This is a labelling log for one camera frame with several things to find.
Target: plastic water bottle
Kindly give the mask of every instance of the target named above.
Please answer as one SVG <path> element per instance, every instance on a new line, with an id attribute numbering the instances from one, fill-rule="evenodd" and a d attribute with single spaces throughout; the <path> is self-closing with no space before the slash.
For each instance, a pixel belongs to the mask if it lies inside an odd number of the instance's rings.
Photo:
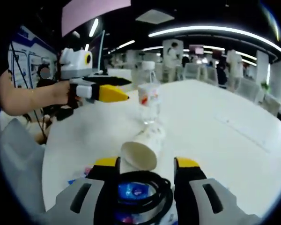
<path id="1" fill-rule="evenodd" d="M 143 61 L 140 76 L 142 84 L 138 86 L 140 116 L 145 124 L 154 123 L 160 113 L 160 83 L 156 78 L 155 62 Z"/>

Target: blue object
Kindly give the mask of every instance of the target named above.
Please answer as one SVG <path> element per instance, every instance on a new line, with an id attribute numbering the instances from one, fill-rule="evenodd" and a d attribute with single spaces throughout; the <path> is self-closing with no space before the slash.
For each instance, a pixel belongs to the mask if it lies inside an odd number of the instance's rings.
<path id="1" fill-rule="evenodd" d="M 118 185 L 118 195 L 124 199 L 147 198 L 149 185 L 140 183 L 121 183 Z"/>
<path id="2" fill-rule="evenodd" d="M 149 195 L 149 185 L 140 183 L 120 183 L 118 185 L 118 195 L 123 199 L 143 199 Z M 141 217 L 139 214 L 127 214 L 116 212 L 116 219 L 124 223 L 139 223 Z"/>
<path id="3" fill-rule="evenodd" d="M 71 185 L 71 184 L 74 183 L 75 180 L 76 180 L 76 179 L 74 179 L 74 180 L 69 180 L 68 183 Z"/>

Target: computer screen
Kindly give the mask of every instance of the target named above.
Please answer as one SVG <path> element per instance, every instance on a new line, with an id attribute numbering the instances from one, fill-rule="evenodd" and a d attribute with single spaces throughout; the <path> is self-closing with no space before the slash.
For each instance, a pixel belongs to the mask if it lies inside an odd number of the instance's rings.
<path id="1" fill-rule="evenodd" d="M 93 55 L 94 72 L 98 72 L 100 69 L 103 69 L 102 66 L 104 62 L 102 60 L 102 47 L 103 47 L 104 35 L 105 35 L 105 31 L 103 30 L 89 43 L 89 51 L 91 51 Z"/>
<path id="2" fill-rule="evenodd" d="M 203 45 L 189 45 L 189 54 L 190 55 L 203 55 L 204 54 Z"/>

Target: person's hand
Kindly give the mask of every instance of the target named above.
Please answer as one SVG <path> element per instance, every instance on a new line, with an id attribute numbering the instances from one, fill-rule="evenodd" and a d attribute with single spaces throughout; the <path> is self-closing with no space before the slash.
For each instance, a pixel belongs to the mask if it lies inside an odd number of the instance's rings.
<path id="1" fill-rule="evenodd" d="M 70 90 L 69 81 L 60 81 L 53 85 L 53 97 L 55 104 L 64 105 L 68 101 L 68 92 Z"/>
<path id="2" fill-rule="evenodd" d="M 44 122 L 47 123 L 50 120 L 50 116 L 49 115 L 45 115 L 44 116 Z"/>

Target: ceiling light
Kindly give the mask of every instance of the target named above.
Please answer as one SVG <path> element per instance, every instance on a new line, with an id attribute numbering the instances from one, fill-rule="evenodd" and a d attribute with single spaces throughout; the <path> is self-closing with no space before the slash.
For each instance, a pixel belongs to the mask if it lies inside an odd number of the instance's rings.
<path id="1" fill-rule="evenodd" d="M 205 54 L 213 54 L 212 51 L 204 51 Z"/>
<path id="2" fill-rule="evenodd" d="M 98 19 L 95 19 L 94 23 L 93 23 L 93 26 L 92 26 L 92 29 L 90 29 L 90 33 L 89 33 L 89 37 L 92 37 L 97 29 L 97 26 L 99 24 L 99 20 Z"/>
<path id="3" fill-rule="evenodd" d="M 256 63 L 253 63 L 253 62 L 250 62 L 250 61 L 248 61 L 248 60 L 243 60 L 243 62 L 246 62 L 246 63 L 248 63 L 248 64 L 251 64 L 251 65 L 253 65 L 253 66 L 257 66 L 257 64 Z"/>
<path id="4" fill-rule="evenodd" d="M 271 64 L 267 66 L 267 75 L 266 75 L 266 83 L 269 85 L 270 83 L 270 75 L 271 75 Z"/>
<path id="5" fill-rule="evenodd" d="M 123 48 L 123 47 L 125 47 L 125 46 L 127 46 L 127 45 L 133 44 L 134 42 L 135 42 L 134 40 L 128 41 L 127 43 L 120 45 L 120 46 L 117 47 L 116 49 L 118 50 L 118 49 Z"/>
<path id="6" fill-rule="evenodd" d="M 73 31 L 73 35 L 76 36 L 77 38 L 80 38 L 80 34 L 77 31 Z"/>
<path id="7" fill-rule="evenodd" d="M 207 46 L 204 45 L 203 48 L 208 48 L 208 49 L 215 49 L 215 50 L 220 50 L 220 51 L 225 51 L 224 48 L 219 48 L 219 47 L 214 47 L 214 46 Z"/>
<path id="8" fill-rule="evenodd" d="M 257 60 L 257 58 L 254 57 L 254 56 L 251 56 L 251 55 L 248 55 L 248 54 L 245 54 L 245 53 L 242 53 L 242 52 L 237 52 L 237 51 L 235 51 L 235 52 L 236 52 L 236 54 L 245 56 L 245 57 L 250 58 L 250 59 L 252 59 L 252 60 Z"/>
<path id="9" fill-rule="evenodd" d="M 156 46 L 156 47 L 150 47 L 150 48 L 144 48 L 142 51 L 150 51 L 150 50 L 155 50 L 155 49 L 161 49 L 163 48 L 163 46 Z"/>
<path id="10" fill-rule="evenodd" d="M 162 34 L 179 32 L 179 31 L 187 31 L 187 30 L 221 30 L 221 31 L 228 31 L 228 32 L 232 32 L 232 33 L 242 34 L 242 35 L 246 35 L 246 36 L 255 38 L 257 40 L 260 40 L 260 41 L 262 41 L 262 42 L 264 42 L 264 43 L 274 47 L 279 52 L 281 52 L 281 48 L 279 46 L 277 46 L 273 42 L 271 42 L 271 41 L 269 41 L 269 40 L 267 40 L 267 39 L 265 39 L 263 37 L 260 37 L 260 36 L 258 36 L 256 34 L 249 33 L 249 32 L 244 31 L 244 30 L 238 30 L 238 29 L 229 28 L 229 27 L 218 27 L 218 26 L 177 27 L 177 28 L 173 28 L 173 29 L 167 29 L 167 30 L 162 30 L 162 31 L 151 33 L 151 34 L 149 34 L 149 37 L 155 37 L 155 36 L 162 35 Z"/>

